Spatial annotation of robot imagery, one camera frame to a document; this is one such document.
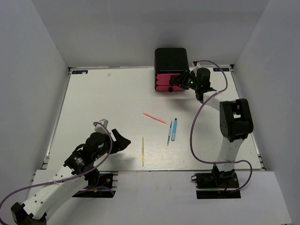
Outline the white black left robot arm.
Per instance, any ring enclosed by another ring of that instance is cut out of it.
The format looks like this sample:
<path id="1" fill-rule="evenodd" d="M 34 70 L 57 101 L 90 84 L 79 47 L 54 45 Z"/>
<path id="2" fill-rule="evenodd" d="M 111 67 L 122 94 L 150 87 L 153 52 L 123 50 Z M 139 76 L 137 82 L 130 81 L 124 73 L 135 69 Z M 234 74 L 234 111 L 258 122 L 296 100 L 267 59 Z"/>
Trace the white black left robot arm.
<path id="1" fill-rule="evenodd" d="M 100 184 L 95 161 L 105 154 L 126 149 L 131 141 L 112 130 L 115 140 L 105 132 L 94 132 L 85 143 L 78 145 L 54 175 L 50 184 L 23 203 L 11 207 L 13 220 L 18 225 L 45 225 L 54 212 L 84 188 Z"/>

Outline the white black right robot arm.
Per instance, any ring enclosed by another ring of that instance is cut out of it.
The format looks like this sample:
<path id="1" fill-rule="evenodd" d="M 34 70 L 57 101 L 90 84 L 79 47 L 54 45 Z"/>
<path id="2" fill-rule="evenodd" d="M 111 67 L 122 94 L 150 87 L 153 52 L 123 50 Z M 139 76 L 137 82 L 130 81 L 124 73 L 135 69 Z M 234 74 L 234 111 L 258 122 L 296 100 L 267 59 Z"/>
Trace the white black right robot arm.
<path id="1" fill-rule="evenodd" d="M 254 130 L 248 101 L 245 98 L 223 100 L 222 91 L 212 88 L 210 71 L 206 68 L 199 68 L 196 72 L 186 70 L 173 76 L 170 85 L 194 90 L 196 99 L 202 104 L 201 108 L 208 105 L 219 112 L 223 139 L 217 160 L 210 163 L 213 166 L 211 180 L 217 187 L 224 186 L 235 174 L 236 157 L 242 143 Z"/>

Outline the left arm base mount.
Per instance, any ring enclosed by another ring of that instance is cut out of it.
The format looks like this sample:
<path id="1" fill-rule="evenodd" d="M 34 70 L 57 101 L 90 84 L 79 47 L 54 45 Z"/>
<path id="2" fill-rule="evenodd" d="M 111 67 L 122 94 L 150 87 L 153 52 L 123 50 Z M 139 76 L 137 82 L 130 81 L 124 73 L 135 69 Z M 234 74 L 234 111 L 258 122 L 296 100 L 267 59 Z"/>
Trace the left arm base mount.
<path id="1" fill-rule="evenodd" d="M 118 172 L 100 172 L 98 179 L 73 195 L 73 198 L 113 198 L 118 185 Z"/>

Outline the pink top drawer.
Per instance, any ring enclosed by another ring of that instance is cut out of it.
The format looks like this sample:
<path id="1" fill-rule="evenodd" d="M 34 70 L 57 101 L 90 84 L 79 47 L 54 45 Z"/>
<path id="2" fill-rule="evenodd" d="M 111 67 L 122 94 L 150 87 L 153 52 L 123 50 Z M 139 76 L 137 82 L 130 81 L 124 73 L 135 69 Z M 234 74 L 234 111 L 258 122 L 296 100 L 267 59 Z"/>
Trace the pink top drawer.
<path id="1" fill-rule="evenodd" d="M 180 76 L 181 74 L 180 73 L 173 73 L 173 74 L 158 74 L 157 75 L 157 80 L 160 80 L 160 81 L 169 81 L 172 77 L 177 77 L 177 76 Z"/>

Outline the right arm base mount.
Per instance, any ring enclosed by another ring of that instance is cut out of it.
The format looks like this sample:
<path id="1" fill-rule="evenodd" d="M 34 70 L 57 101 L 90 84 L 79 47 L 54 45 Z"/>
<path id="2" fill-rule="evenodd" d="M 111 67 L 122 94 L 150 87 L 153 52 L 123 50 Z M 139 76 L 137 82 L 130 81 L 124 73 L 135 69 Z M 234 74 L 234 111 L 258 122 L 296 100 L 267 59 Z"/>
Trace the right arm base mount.
<path id="1" fill-rule="evenodd" d="M 196 186 L 196 198 L 204 199 L 240 199 L 240 186 L 234 169 L 224 172 L 216 166 L 211 172 L 195 173 L 191 180 Z"/>

